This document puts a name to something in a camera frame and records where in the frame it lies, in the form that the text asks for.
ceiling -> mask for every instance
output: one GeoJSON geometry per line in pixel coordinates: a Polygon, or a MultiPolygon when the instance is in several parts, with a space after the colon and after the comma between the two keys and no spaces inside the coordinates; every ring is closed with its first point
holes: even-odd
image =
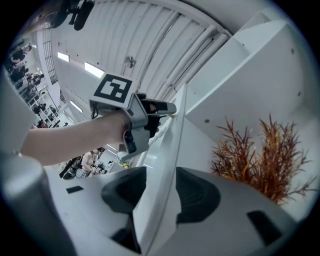
{"type": "Polygon", "coordinates": [[[88,102],[98,82],[83,69],[84,62],[131,78],[135,90],[149,98],[160,91],[165,97],[172,90],[165,82],[173,70],[176,76],[185,72],[188,61],[224,31],[199,10],[166,0],[96,1],[82,30],[75,31],[68,22],[51,30],[51,45],[64,96],[83,108],[82,114],[71,108],[78,121],[90,119],[88,102]],[[69,55],[70,62],[58,59],[57,52],[69,55]],[[125,66],[127,56],[136,61],[133,68],[125,66]]]}

black pad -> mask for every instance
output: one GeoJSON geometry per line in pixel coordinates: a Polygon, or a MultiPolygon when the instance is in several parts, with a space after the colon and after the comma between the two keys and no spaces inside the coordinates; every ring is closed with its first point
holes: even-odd
{"type": "Polygon", "coordinates": [[[84,189],[84,188],[81,187],[81,186],[73,186],[73,187],[67,188],[66,191],[68,192],[68,194],[72,194],[72,193],[81,191],[81,190],[83,190],[83,189],[84,189]]]}
{"type": "Polygon", "coordinates": [[[263,211],[255,210],[246,215],[254,225],[265,246],[270,245],[281,237],[281,232],[263,211]]]}
{"type": "Polygon", "coordinates": [[[181,167],[176,168],[175,188],[181,201],[176,224],[202,222],[219,206],[221,195],[218,188],[181,167]]]}
{"type": "Polygon", "coordinates": [[[137,240],[134,218],[132,214],[129,214],[126,227],[119,229],[116,233],[113,234],[111,239],[118,244],[128,248],[129,250],[141,254],[141,248],[137,240]]]}
{"type": "Polygon", "coordinates": [[[116,213],[131,214],[146,188],[147,168],[131,169],[132,173],[106,184],[103,201],[116,213]]]}

fluorescent light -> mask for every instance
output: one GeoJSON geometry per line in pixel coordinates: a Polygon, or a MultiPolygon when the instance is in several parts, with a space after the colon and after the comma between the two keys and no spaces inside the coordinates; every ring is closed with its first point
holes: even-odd
{"type": "Polygon", "coordinates": [[[70,61],[70,56],[69,56],[69,55],[65,55],[65,54],[60,53],[60,52],[58,52],[58,58],[66,61],[66,62],[69,62],[69,61],[70,61]]]}
{"type": "Polygon", "coordinates": [[[83,113],[82,109],[80,107],[78,107],[78,105],[76,105],[76,103],[74,103],[72,100],[70,100],[70,103],[77,109],[79,110],[81,113],[83,113]]]}
{"type": "Polygon", "coordinates": [[[70,119],[70,121],[71,121],[72,123],[75,123],[69,116],[68,116],[68,118],[70,119]]]}
{"type": "Polygon", "coordinates": [[[85,62],[84,63],[84,69],[88,72],[90,72],[91,74],[95,75],[96,77],[98,78],[101,78],[102,75],[104,74],[104,71],[95,67],[95,66],[92,66],[91,64],[85,62]]]}
{"type": "Polygon", "coordinates": [[[112,148],[113,150],[117,151],[114,147],[110,146],[109,144],[107,144],[107,146],[112,148]]]}
{"type": "Polygon", "coordinates": [[[109,152],[111,152],[112,154],[114,154],[114,155],[116,155],[117,156],[117,154],[115,154],[115,153],[113,153],[112,151],[110,151],[109,149],[107,149],[109,152]]]}
{"type": "Polygon", "coordinates": [[[153,169],[153,167],[151,167],[151,166],[149,166],[149,165],[146,165],[146,164],[143,164],[143,165],[146,166],[146,167],[149,167],[149,168],[153,169]]]}

artificial plant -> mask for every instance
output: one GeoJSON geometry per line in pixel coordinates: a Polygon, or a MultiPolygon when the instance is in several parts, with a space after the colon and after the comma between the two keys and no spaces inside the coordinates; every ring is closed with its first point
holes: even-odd
{"type": "Polygon", "coordinates": [[[233,121],[226,127],[218,126],[224,131],[224,140],[219,147],[213,148],[212,171],[226,179],[248,184],[270,198],[277,204],[293,199],[293,194],[306,195],[314,190],[309,179],[304,184],[291,187],[291,180],[309,161],[307,152],[299,151],[299,137],[294,132],[295,124],[283,126],[272,121],[269,124],[260,119],[263,135],[261,136],[261,153],[257,153],[254,142],[246,127],[244,135],[234,129],[233,121]]]}

human arm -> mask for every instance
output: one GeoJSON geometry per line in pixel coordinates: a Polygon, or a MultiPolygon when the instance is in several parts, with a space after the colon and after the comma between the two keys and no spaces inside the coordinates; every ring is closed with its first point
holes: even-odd
{"type": "Polygon", "coordinates": [[[71,126],[31,129],[21,153],[37,159],[43,166],[55,165],[106,144],[121,143],[129,123],[127,115],[117,111],[71,126]]]}

